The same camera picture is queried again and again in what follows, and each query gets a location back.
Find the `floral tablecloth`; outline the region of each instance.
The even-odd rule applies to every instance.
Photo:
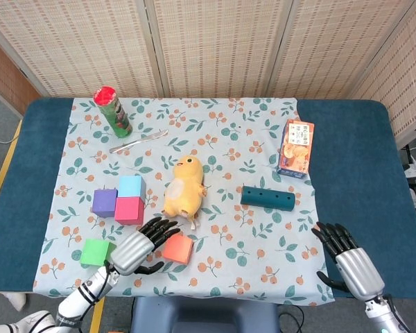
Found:
[[[166,262],[153,275],[122,277],[113,296],[223,296],[275,303],[319,305],[333,300],[316,276],[326,273],[324,253],[310,231],[315,226],[314,188],[309,177],[275,173],[281,133],[296,118],[295,99],[121,99],[134,128],[118,139],[91,99],[75,99],[51,213],[34,281],[34,292],[65,296],[95,271],[80,264],[88,238],[119,244],[135,226],[91,213],[95,189],[117,188],[122,175],[146,181],[145,221],[160,214],[173,166],[197,156],[208,196],[200,227],[178,219],[194,241],[188,266]],[[165,137],[109,154],[113,146],[159,130]],[[240,205],[243,185],[290,191],[292,212]],[[145,263],[163,260],[160,249]]]

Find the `light blue cube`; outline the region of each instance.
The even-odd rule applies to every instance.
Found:
[[[121,176],[119,179],[119,198],[139,196],[143,202],[146,197],[146,185],[141,176]]]

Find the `red can lid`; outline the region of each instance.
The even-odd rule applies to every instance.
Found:
[[[94,102],[99,106],[105,106],[116,98],[116,90],[112,87],[103,86],[94,92]]]

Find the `robotic arm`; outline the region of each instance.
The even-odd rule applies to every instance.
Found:
[[[152,274],[163,267],[163,262],[148,268],[141,266],[141,263],[169,237],[180,231],[178,228],[171,229],[176,225],[177,222],[160,217],[150,220],[117,246],[104,267],[100,267],[59,304],[55,320],[47,311],[39,311],[18,323],[0,325],[0,333],[67,333],[80,329],[86,313],[114,288],[120,275]]]
[[[312,229],[335,262],[344,282],[331,280],[322,272],[318,277],[331,288],[351,293],[365,302],[365,313],[379,333],[411,333],[397,313],[391,296],[383,294],[385,283],[367,253],[342,225],[318,222]]]

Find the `green can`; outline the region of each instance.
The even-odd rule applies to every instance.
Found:
[[[94,93],[94,102],[105,116],[117,137],[127,137],[132,132],[128,115],[117,98],[116,90],[104,86]]]

